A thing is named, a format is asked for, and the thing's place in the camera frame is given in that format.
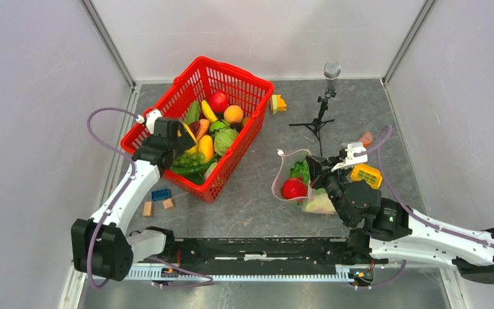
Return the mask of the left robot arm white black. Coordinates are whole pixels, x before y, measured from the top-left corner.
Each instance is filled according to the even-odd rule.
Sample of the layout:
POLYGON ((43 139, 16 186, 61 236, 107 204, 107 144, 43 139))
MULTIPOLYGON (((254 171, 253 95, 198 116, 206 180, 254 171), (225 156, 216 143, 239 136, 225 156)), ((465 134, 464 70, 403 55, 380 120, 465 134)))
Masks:
POLYGON ((178 119, 158 117, 149 124, 150 134, 129 157, 130 167, 117 188, 92 217, 77 219, 71 227, 73 264, 79 272, 121 281, 137 262, 154 256, 165 263, 176 255, 176 244, 162 229, 148 228, 127 236, 145 195, 173 161, 196 144, 189 128, 178 119))

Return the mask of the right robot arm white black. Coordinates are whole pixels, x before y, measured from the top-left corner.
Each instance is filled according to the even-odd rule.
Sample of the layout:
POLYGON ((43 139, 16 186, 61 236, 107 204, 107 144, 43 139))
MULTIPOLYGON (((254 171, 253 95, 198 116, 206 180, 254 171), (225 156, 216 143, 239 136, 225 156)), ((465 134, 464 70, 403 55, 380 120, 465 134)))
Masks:
POLYGON ((494 285, 494 228, 469 230, 445 223, 397 200, 384 198, 367 182, 347 180, 339 157, 308 155, 310 186, 323 189, 342 225, 350 228, 347 257, 432 263, 463 279, 494 285))

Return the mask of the napa cabbage toy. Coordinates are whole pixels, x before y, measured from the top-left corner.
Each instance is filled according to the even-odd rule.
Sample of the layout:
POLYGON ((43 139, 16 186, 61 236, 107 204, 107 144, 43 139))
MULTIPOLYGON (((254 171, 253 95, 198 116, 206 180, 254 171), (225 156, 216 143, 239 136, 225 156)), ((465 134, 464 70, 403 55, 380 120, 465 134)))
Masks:
POLYGON ((313 214, 336 214, 324 189, 313 189, 309 184, 309 167, 306 160, 297 161, 290 169, 290 177, 302 180, 307 187, 307 199, 302 201, 302 210, 313 214))

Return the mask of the small red apple toy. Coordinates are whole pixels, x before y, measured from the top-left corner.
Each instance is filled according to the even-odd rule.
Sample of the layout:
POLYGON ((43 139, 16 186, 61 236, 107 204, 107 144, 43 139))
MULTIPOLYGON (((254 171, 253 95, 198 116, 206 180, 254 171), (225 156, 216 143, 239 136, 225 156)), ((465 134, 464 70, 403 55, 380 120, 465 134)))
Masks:
POLYGON ((290 178, 284 182, 281 195, 285 200, 305 198, 307 196, 306 184, 301 179, 290 178))

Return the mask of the clear zip top bag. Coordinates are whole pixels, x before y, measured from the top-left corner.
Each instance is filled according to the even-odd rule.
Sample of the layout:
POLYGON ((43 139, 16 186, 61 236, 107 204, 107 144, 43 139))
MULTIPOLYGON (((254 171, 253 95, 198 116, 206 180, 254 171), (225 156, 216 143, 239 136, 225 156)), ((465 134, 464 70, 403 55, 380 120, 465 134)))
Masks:
POLYGON ((271 186, 274 197, 299 206, 303 212, 335 215, 336 211, 325 190, 310 187, 307 157, 311 152, 299 149, 285 153, 279 149, 277 154, 280 156, 280 168, 271 186))

